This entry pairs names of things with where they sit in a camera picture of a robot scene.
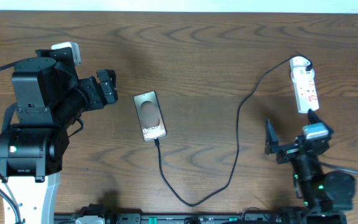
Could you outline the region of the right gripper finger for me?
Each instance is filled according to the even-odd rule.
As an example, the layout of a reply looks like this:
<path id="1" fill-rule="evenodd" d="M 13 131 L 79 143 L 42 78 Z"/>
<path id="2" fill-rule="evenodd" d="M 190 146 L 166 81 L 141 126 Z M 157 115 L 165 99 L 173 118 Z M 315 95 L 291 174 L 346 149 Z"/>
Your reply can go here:
<path id="1" fill-rule="evenodd" d="M 334 130 L 329 126 L 327 125 L 322 119 L 320 119 L 318 117 L 318 115 L 312 110 L 312 109 L 309 109 L 308 110 L 308 122 L 309 124 L 317 124 L 317 123 L 321 123 L 325 126 L 325 128 L 328 130 L 328 133 L 329 134 L 333 134 L 334 133 Z"/>
<path id="2" fill-rule="evenodd" d="M 265 153 L 275 154 L 278 152 L 279 141 L 276 132 L 269 119 L 265 120 Z"/>

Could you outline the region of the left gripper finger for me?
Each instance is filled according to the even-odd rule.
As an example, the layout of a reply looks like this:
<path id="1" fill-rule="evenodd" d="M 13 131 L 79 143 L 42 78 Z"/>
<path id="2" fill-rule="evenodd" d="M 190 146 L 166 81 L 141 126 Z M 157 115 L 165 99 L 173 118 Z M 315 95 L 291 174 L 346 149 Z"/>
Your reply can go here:
<path id="1" fill-rule="evenodd" d="M 96 74 L 100 80 L 103 93 L 116 92 L 116 73 L 114 70 L 98 70 Z"/>
<path id="2" fill-rule="evenodd" d="M 102 101 L 104 105 L 115 104 L 118 100 L 117 90 L 113 88 L 112 90 L 102 90 L 103 97 Z"/>

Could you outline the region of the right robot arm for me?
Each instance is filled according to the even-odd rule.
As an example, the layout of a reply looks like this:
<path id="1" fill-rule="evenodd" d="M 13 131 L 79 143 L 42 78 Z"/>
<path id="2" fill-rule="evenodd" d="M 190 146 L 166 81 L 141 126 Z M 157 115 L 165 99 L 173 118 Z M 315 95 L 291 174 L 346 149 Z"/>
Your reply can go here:
<path id="1" fill-rule="evenodd" d="M 307 112 L 308 125 L 291 144 L 279 145 L 269 119 L 265 120 L 265 153 L 275 154 L 278 164 L 290 163 L 296 197 L 305 208 L 288 216 L 297 223 L 346 223 L 345 211 L 353 209 L 355 178 L 343 171 L 323 172 L 318 156 L 329 149 L 334 130 L 312 110 Z"/>

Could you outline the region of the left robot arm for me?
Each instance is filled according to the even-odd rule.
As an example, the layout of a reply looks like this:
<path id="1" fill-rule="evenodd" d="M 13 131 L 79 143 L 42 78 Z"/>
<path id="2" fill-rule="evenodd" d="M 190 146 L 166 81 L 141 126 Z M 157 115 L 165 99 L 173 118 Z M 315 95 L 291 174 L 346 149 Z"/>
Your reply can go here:
<path id="1" fill-rule="evenodd" d="M 0 133 L 0 192 L 6 223 L 52 223 L 68 128 L 117 101 L 116 73 L 79 78 L 76 44 L 37 50 L 14 64 L 16 102 Z"/>

